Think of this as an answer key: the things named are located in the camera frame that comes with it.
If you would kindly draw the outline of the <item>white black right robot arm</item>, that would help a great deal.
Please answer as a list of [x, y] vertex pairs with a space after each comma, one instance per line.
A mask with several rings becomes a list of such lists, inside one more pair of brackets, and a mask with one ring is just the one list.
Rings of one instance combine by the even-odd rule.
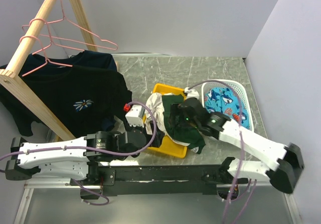
[[194, 97], [171, 105], [170, 123], [191, 127], [256, 157], [255, 161], [226, 158], [219, 172], [225, 183], [231, 183], [236, 177], [268, 181], [275, 189], [292, 194], [304, 170], [298, 145], [284, 145], [264, 138], [221, 112], [208, 112]]

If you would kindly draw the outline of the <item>green and white t shirt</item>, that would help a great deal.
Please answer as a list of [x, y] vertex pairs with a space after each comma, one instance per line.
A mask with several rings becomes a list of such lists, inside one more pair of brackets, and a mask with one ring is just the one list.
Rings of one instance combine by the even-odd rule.
[[205, 141], [202, 135], [194, 127], [171, 127], [169, 124], [170, 108], [173, 103], [182, 103], [183, 96], [174, 95], [172, 93], [164, 94], [153, 93], [147, 99], [145, 105], [150, 109], [146, 113], [146, 121], [155, 118], [156, 126], [163, 131], [163, 133], [170, 137], [175, 143], [187, 146], [191, 151], [200, 154], [205, 147]]

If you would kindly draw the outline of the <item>yellow plastic tray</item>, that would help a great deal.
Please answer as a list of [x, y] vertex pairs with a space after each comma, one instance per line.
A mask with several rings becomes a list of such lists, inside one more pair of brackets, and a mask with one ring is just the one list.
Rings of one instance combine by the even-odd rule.
[[[173, 93], [174, 95], [181, 95], [183, 96], [184, 99], [186, 99], [186, 96], [184, 94], [184, 89], [162, 84], [162, 83], [157, 83], [154, 86], [152, 93], [155, 93], [155, 92], [161, 93], [162, 95]], [[166, 154], [176, 158], [185, 158], [188, 147], [177, 144], [173, 140], [171, 140], [170, 137], [164, 136], [162, 139], [162, 144], [159, 147], [150, 146], [148, 147], [148, 149], [151, 151]]]

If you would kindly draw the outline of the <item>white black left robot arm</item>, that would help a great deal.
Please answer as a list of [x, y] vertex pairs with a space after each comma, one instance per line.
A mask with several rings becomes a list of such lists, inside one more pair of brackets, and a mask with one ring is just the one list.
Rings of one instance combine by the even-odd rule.
[[131, 131], [98, 131], [69, 141], [40, 144], [13, 138], [4, 173], [12, 181], [40, 175], [84, 180], [93, 185], [100, 178], [99, 162], [137, 157], [158, 139], [158, 130], [158, 123], [152, 118]]

